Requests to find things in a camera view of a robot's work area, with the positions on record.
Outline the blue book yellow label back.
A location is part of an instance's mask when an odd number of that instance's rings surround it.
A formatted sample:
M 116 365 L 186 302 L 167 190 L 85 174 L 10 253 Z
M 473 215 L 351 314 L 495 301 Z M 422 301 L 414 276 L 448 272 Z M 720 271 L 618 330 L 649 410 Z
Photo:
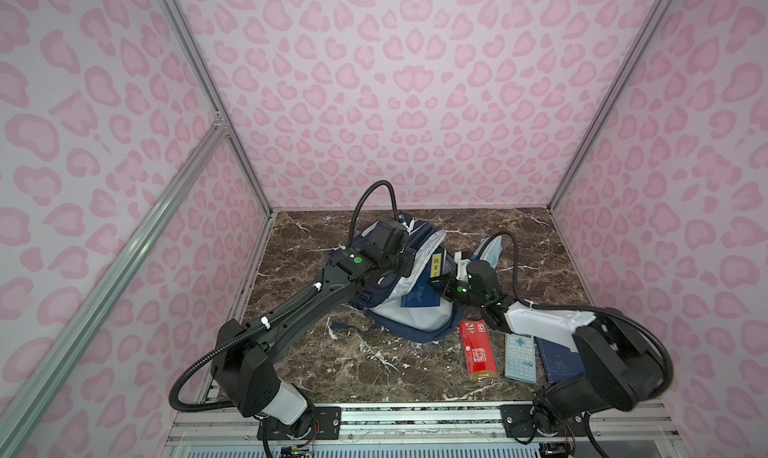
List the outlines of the blue book yellow label back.
M 401 297 L 400 305 L 406 309 L 437 307 L 441 304 L 443 290 L 456 265 L 450 254 L 438 247 L 415 281 L 411 290 Z

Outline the navy blue student backpack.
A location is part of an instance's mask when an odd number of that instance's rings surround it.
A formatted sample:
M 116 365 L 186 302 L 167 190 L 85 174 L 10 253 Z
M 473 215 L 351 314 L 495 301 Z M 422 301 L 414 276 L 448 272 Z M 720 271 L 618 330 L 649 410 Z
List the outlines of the navy blue student backpack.
M 415 264 L 410 277 L 385 274 L 366 284 L 347 300 L 346 304 L 364 313 L 377 327 L 416 343 L 439 341 L 456 329 L 465 307 L 448 300 L 442 293 L 441 304 L 432 308 L 406 309 L 401 297 L 408 293 L 427 265 L 432 253 L 443 246 L 446 232 L 427 221 L 402 213 L 399 220 L 409 232 L 408 247 L 415 252 Z

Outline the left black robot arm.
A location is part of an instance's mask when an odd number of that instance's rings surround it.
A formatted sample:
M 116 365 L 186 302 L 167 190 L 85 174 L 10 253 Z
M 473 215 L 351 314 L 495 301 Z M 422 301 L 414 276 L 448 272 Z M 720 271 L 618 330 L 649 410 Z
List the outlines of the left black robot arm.
M 398 209 L 376 222 L 368 233 L 349 233 L 334 249 L 315 279 L 260 319 L 226 322 L 214 349 L 190 365 L 169 392 L 169 404 L 185 413 L 234 407 L 245 417 L 281 424 L 291 437 L 302 438 L 314 427 L 314 406 L 294 385 L 280 378 L 275 363 L 316 322 L 351 301 L 367 285 L 392 274 L 411 275 L 415 253 L 407 245 L 414 219 Z M 180 393 L 208 367 L 227 398 L 213 403 L 186 403 Z

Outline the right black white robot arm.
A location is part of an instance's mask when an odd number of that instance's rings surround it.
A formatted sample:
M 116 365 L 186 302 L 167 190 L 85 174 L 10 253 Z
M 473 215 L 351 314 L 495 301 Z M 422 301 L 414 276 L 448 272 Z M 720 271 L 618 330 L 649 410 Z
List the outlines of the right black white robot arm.
M 493 330 L 543 339 L 579 355 L 583 373 L 537 390 L 527 427 L 556 434 L 572 419 L 609 409 L 629 412 L 670 387 L 674 365 L 669 351 L 653 332 L 621 311 L 536 303 L 522 296 L 516 277 L 509 289 L 503 288 L 485 252 L 504 235 L 491 235 L 470 257 L 458 255 L 430 283 L 448 300 L 478 308 Z

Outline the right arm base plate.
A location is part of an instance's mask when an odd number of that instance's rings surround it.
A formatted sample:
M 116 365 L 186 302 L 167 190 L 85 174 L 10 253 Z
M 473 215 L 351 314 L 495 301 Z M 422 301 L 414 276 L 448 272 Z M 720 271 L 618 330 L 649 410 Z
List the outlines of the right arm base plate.
M 557 418 L 553 412 L 532 403 L 503 404 L 499 407 L 501 423 L 507 438 L 523 444 L 535 439 L 556 437 L 585 438 L 587 433 L 582 416 Z

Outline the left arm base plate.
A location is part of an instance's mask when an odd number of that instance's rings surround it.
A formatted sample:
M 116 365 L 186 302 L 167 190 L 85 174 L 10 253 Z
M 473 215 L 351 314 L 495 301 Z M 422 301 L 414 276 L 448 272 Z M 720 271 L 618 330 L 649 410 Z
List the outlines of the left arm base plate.
M 336 440 L 341 421 L 342 409 L 338 406 L 310 406 L 290 425 L 276 418 L 265 418 L 257 437 L 268 441 Z

